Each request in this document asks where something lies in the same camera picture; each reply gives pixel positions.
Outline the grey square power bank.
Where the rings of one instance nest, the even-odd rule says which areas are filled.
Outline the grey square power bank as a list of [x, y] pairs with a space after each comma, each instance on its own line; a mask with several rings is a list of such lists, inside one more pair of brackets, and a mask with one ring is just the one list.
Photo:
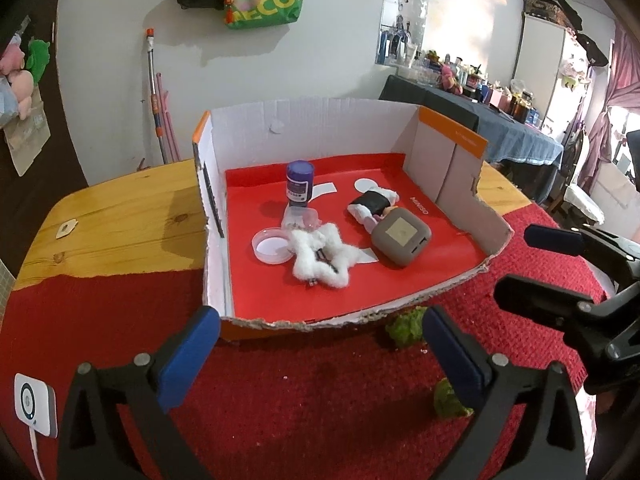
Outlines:
[[408, 266], [432, 238], [430, 227], [406, 208], [394, 208], [371, 233], [373, 247], [396, 266]]

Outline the white fluffy star clip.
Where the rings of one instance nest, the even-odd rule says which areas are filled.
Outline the white fluffy star clip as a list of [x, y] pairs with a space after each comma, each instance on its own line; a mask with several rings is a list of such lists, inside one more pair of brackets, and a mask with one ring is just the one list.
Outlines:
[[325, 284], [331, 288], [349, 285], [349, 270], [360, 260], [360, 249], [343, 242], [334, 223], [318, 229], [292, 230], [288, 250], [295, 257], [293, 276], [301, 282]]

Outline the small clear box with coins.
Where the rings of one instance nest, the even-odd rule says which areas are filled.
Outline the small clear box with coins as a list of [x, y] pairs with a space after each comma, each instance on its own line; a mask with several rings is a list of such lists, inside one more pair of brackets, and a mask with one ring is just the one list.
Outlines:
[[281, 228], [286, 230], [306, 230], [313, 231], [322, 225], [318, 211], [308, 206], [285, 207]]

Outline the white cushioned chair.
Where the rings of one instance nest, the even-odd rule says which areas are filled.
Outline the white cushioned chair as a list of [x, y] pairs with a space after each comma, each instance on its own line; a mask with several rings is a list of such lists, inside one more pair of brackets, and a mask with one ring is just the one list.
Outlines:
[[548, 214], [552, 216], [562, 209], [563, 205], [570, 207], [579, 218], [590, 226], [600, 226], [605, 222], [605, 214], [598, 204], [577, 184], [571, 183], [564, 186], [559, 196], [552, 200], [547, 208]]

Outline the white square charger device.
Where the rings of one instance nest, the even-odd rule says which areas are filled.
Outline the white square charger device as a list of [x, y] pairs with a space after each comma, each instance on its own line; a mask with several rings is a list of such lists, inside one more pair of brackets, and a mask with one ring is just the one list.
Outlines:
[[16, 373], [14, 376], [16, 417], [47, 438], [58, 436], [58, 413], [54, 389], [42, 380]]

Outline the green plush broccoli near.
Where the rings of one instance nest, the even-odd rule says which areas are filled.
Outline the green plush broccoli near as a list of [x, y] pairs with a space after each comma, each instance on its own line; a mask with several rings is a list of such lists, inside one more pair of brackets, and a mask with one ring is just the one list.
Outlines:
[[467, 418], [474, 414], [458, 399], [448, 378], [442, 378], [434, 389], [434, 410], [441, 419]]

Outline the green plush broccoli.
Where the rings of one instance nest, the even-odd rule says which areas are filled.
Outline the green plush broccoli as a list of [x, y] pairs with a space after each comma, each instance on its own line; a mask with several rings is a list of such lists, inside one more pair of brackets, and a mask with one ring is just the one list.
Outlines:
[[385, 326], [386, 334], [396, 348], [409, 348], [424, 343], [423, 318], [427, 310], [428, 307], [415, 307], [396, 316]]
[[441, 419], [467, 418], [474, 414], [458, 399], [448, 378], [442, 378], [434, 389], [434, 410]]

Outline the blue covered side table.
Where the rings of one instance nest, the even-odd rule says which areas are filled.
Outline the blue covered side table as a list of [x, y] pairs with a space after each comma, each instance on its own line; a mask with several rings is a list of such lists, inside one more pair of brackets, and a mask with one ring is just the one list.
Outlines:
[[473, 130], [487, 141], [486, 162], [502, 165], [514, 185], [535, 203], [548, 198], [564, 152], [550, 136], [484, 104], [395, 75], [387, 77], [380, 98], [425, 106]]

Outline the red knitted cloth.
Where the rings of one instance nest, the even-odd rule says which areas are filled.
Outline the red knitted cloth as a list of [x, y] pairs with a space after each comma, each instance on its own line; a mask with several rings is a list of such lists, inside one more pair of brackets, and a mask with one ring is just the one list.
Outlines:
[[[514, 231], [487, 272], [436, 298], [462, 330], [513, 363], [563, 362], [585, 371], [562, 337], [501, 311], [496, 281], [514, 273], [581, 292], [604, 290], [578, 258], [529, 248], [521, 232], [547, 223], [537, 206], [506, 217]], [[26, 466], [56, 475], [58, 441], [32, 440], [14, 411], [16, 373], [51, 385], [64, 402], [76, 368], [121, 366], [157, 349], [202, 302], [198, 270], [71, 278], [14, 292], [1, 326], [1, 426]], [[434, 412], [442, 378], [430, 349], [384, 344], [383, 324], [346, 326], [237, 344], [220, 342], [171, 417], [217, 479], [425, 479], [465, 421]]]

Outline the green plush broccoli far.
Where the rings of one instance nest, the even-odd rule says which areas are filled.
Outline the green plush broccoli far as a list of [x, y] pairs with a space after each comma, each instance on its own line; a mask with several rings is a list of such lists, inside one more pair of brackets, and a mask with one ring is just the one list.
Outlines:
[[409, 348], [424, 343], [423, 318], [427, 310], [428, 307], [415, 307], [396, 316], [385, 326], [386, 334], [396, 348]]

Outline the white cabinet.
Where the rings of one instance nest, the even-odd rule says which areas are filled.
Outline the white cabinet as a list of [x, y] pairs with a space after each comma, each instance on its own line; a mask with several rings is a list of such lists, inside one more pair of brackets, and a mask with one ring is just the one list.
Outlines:
[[589, 100], [585, 49], [566, 28], [525, 14], [513, 78], [533, 97], [540, 131], [562, 143]]

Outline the small beige sticker tag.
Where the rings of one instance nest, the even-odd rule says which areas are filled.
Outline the small beige sticker tag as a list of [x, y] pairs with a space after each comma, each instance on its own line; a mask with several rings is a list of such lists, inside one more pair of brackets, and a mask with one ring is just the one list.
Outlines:
[[58, 228], [58, 232], [56, 232], [55, 238], [57, 240], [60, 240], [61, 238], [66, 237], [67, 235], [70, 235], [70, 233], [73, 232], [73, 230], [76, 228], [77, 225], [78, 225], [78, 221], [76, 219], [70, 219], [65, 221]]

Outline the black white sushi plush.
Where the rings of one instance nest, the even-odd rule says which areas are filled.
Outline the black white sushi plush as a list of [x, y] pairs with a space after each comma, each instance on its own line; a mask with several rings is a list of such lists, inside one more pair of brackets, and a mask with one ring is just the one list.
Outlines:
[[378, 225], [373, 215], [380, 214], [386, 207], [396, 206], [398, 200], [399, 195], [395, 191], [375, 186], [352, 200], [347, 212], [371, 234]]

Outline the orange white cardboard box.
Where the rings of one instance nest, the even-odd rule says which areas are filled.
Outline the orange white cardboard box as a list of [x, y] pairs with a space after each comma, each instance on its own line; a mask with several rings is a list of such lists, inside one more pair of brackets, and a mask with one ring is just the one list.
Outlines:
[[228, 340], [384, 318], [484, 272], [513, 234], [477, 193], [485, 139], [421, 105], [217, 108], [192, 146], [204, 302]]

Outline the purple bottle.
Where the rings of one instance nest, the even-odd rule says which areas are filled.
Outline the purple bottle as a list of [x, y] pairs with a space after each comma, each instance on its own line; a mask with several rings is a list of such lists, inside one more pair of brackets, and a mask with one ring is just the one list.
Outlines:
[[314, 165], [308, 160], [294, 160], [286, 166], [286, 198], [294, 207], [306, 207], [314, 190]]

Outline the brown paper bag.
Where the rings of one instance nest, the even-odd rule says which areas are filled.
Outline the brown paper bag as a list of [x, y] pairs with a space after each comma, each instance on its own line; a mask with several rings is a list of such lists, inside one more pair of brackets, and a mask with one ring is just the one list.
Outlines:
[[43, 102], [38, 102], [25, 120], [12, 119], [4, 127], [4, 135], [16, 173], [23, 177], [50, 138]]

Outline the pink stick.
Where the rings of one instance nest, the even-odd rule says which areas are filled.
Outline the pink stick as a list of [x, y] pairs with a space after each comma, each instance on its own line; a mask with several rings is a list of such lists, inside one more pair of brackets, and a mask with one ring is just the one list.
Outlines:
[[164, 89], [162, 74], [157, 73], [155, 78], [158, 92], [160, 92], [160, 114], [162, 114], [162, 122], [165, 130], [170, 159], [172, 162], [180, 162], [181, 157], [178, 150], [174, 127], [172, 126], [171, 114], [168, 107], [168, 91]]

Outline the green plush toy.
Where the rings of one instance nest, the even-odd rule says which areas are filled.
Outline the green plush toy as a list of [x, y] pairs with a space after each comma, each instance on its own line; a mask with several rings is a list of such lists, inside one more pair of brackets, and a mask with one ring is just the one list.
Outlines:
[[34, 85], [39, 84], [50, 62], [50, 44], [40, 39], [32, 39], [28, 44], [25, 70], [32, 74]]

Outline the pink plush toy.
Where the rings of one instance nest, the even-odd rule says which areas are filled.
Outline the pink plush toy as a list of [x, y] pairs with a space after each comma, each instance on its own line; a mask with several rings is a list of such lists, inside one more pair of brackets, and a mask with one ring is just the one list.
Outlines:
[[12, 41], [1, 55], [1, 127], [24, 120], [32, 110], [34, 78], [24, 69], [25, 53]]

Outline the dark brown door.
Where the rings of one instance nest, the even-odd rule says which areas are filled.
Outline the dark brown door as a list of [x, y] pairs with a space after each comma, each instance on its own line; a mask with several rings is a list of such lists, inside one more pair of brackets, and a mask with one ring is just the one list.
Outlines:
[[20, 272], [52, 207], [87, 186], [64, 112], [58, 63], [58, 0], [35, 0], [23, 38], [49, 45], [50, 60], [35, 88], [32, 112], [1, 131], [1, 262]]

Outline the wall mirror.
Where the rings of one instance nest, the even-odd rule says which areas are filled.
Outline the wall mirror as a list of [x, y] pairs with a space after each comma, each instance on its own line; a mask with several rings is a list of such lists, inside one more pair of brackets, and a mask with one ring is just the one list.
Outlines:
[[423, 54], [428, 0], [383, 0], [375, 62], [411, 66]]

